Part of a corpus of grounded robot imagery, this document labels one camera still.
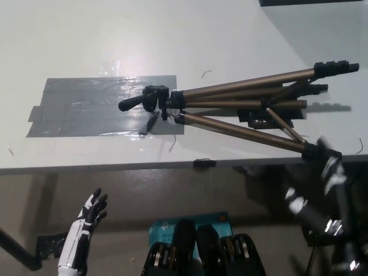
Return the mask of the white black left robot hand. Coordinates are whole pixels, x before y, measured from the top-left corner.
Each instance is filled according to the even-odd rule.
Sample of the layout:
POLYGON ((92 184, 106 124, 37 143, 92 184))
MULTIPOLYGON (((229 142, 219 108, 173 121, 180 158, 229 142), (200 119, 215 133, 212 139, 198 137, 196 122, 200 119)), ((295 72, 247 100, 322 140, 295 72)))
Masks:
POLYGON ((98 188, 82 206, 65 239, 57 265, 58 276, 87 274, 91 238, 100 221, 107 215, 107 198, 108 195, 101 195, 101 189, 98 188))

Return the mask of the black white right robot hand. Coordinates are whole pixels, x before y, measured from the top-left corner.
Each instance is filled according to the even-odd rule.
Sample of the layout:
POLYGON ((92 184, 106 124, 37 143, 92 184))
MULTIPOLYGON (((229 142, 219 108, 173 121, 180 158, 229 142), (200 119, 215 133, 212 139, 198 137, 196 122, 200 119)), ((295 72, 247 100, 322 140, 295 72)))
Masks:
POLYGON ((284 200, 290 212, 314 233, 341 236, 351 232, 351 204, 347 187, 347 175, 342 164, 342 155, 329 147, 321 137, 318 139, 315 160, 323 161, 321 180, 325 184, 324 195, 333 196, 336 213, 327 219, 292 186, 285 186, 284 200))

